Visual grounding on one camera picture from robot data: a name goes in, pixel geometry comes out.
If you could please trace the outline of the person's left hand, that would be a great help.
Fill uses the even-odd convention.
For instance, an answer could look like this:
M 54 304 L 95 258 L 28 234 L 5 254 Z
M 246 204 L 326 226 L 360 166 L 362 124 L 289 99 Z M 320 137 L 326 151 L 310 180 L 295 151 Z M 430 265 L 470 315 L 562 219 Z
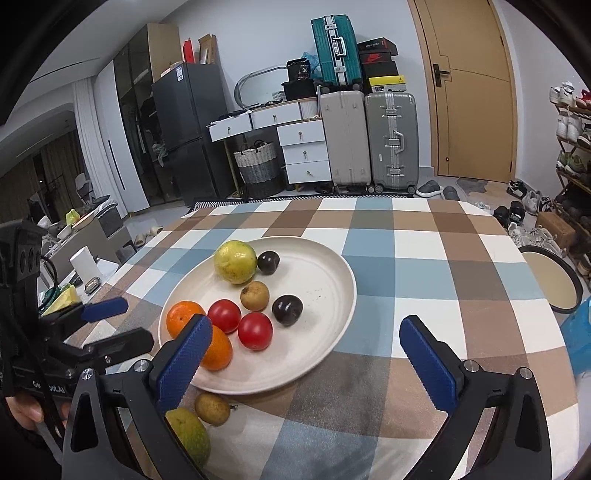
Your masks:
M 26 430 L 36 430 L 44 422 L 40 404 L 26 392 L 7 397 L 6 402 L 13 418 Z

